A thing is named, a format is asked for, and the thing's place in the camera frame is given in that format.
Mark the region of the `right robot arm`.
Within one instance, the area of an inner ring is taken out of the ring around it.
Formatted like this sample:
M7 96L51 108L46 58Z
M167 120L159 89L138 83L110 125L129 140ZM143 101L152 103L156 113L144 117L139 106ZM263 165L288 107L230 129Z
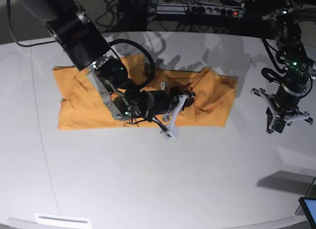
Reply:
M100 94L113 119L135 123L137 118L156 123L163 132L175 126L178 114L194 102L195 93L179 87L146 91L155 77L155 63L140 44L128 39L107 42L86 10L74 0L16 0L43 22L74 66L88 69L87 77ZM139 49L150 64L150 73L141 84L128 77L126 66L117 56L109 56L115 44L129 44Z

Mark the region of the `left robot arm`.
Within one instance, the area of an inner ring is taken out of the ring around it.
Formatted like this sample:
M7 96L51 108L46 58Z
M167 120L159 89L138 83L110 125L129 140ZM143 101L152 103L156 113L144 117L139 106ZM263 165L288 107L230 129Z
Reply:
M316 62L306 54L301 41L299 22L316 20L316 0L253 0L262 19L269 21L275 31L277 50L271 53L270 45L262 39L274 69L263 68L262 76L270 83L279 84L275 94L262 88L251 92L267 104L268 134L281 134L295 121L313 124L308 112L299 110L299 102L307 97L316 79Z

